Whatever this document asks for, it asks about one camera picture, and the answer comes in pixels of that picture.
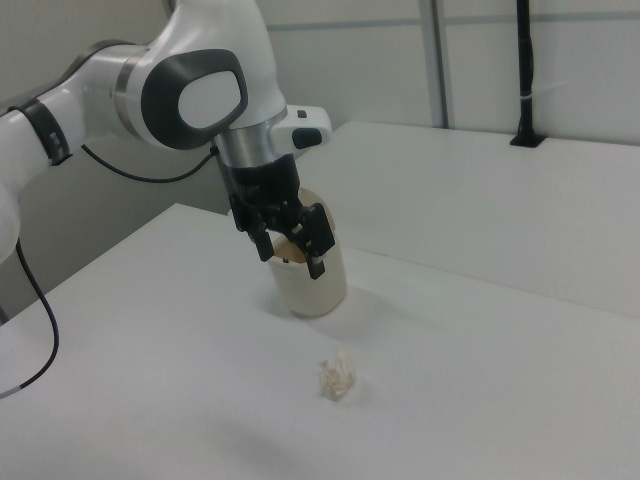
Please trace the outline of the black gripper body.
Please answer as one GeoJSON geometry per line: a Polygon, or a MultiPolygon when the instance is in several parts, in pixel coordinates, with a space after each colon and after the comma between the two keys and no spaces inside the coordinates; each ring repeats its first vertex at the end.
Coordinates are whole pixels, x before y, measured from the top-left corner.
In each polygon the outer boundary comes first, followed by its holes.
{"type": "Polygon", "coordinates": [[[284,233],[297,225],[300,180],[292,154],[259,167],[236,168],[222,160],[218,166],[239,231],[284,233]]]}

